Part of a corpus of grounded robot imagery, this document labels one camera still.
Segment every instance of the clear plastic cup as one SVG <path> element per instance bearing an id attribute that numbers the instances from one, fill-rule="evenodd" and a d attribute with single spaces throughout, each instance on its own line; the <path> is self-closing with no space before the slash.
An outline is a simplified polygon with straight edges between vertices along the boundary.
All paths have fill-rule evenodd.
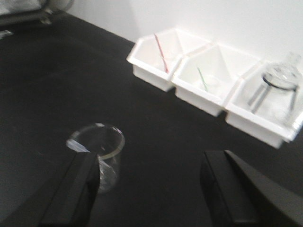
<path id="1" fill-rule="evenodd" d="M 108 192 L 119 179 L 123 133 L 115 126 L 95 123 L 74 132 L 66 145 L 76 152 L 96 152 L 99 169 L 99 193 Z"/>

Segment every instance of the glass rim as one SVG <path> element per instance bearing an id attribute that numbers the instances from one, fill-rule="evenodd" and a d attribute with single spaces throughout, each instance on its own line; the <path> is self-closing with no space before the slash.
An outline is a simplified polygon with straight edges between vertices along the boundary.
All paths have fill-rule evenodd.
<path id="1" fill-rule="evenodd" d="M 113 150 L 112 152 L 106 154 L 106 155 L 103 155 L 103 156 L 100 156 L 98 155 L 98 158 L 100 160 L 104 160 L 104 159 L 109 159 L 111 157 L 114 157 L 115 155 L 119 154 L 121 152 L 121 150 L 123 149 L 124 147 L 124 144 L 125 144 L 125 137 L 123 135 L 123 133 L 115 126 L 111 125 L 111 124 L 107 124 L 107 123 L 94 123 L 94 124 L 91 124 L 91 125 L 88 125 L 88 126 L 85 126 L 77 131 L 75 131 L 68 140 L 76 140 L 77 136 L 79 136 L 81 133 L 85 133 L 86 131 L 88 130 L 91 130 L 91 129 L 96 129 L 96 128 L 108 128 L 108 129 L 112 129 L 114 131 L 116 131 L 120 136 L 121 136 L 121 140 L 118 144 L 118 146 L 116 147 L 115 150 Z"/>

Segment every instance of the white divided organizer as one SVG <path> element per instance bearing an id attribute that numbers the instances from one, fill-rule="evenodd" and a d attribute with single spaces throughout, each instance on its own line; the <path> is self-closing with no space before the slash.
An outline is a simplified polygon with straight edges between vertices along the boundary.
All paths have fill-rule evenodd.
<path id="1" fill-rule="evenodd" d="M 168 91 L 171 78 L 184 55 L 207 48 L 210 42 L 180 29 L 169 29 L 140 38 L 127 60 L 133 64 L 134 75 Z"/>
<path id="2" fill-rule="evenodd" d="M 243 79 L 226 105 L 226 121 L 254 136 L 279 148 L 284 141 L 293 141 L 303 123 L 303 92 L 298 90 L 297 101 L 290 111 L 292 91 L 271 88 L 259 108 L 254 112 L 250 103 L 256 91 L 265 84 L 262 75 L 268 62 L 261 64 L 247 78 Z"/>
<path id="3" fill-rule="evenodd" d="M 231 47 L 211 46 L 183 60 L 172 79 L 176 96 L 217 116 L 237 88 L 239 78 L 258 61 Z"/>

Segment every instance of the red striped straw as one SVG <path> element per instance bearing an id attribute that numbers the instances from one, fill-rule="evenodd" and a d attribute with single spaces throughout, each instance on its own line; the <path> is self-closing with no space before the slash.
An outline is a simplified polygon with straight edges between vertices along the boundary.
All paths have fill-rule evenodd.
<path id="1" fill-rule="evenodd" d="M 158 47 L 159 47 L 159 50 L 160 50 L 160 54 L 161 54 L 161 57 L 162 57 L 162 60 L 163 60 L 163 63 L 164 63 L 165 72 L 168 73 L 168 72 L 169 72 L 169 69 L 168 69 L 168 67 L 167 67 L 167 64 L 166 64 L 166 61 L 165 61 L 165 58 L 164 58 L 164 55 L 163 55 L 163 51 L 162 51 L 162 48 L 161 48 L 159 39 L 158 39 L 158 37 L 157 37 L 156 34 L 154 34 L 154 35 L 155 35 L 155 38 L 156 38 L 156 41 L 157 41 L 157 44 L 158 44 Z"/>

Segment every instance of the black table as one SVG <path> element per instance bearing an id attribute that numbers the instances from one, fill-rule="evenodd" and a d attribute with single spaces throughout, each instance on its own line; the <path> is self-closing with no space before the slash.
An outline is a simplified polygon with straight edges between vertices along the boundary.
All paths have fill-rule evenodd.
<path id="1" fill-rule="evenodd" d="M 0 40 L 1 201 L 24 202 L 73 156 L 70 134 L 93 122 L 115 125 L 126 144 L 120 182 L 97 196 L 90 227 L 211 226 L 205 150 L 229 149 L 303 196 L 302 132 L 279 150 L 258 141 L 136 78 L 132 46 L 72 16 Z"/>

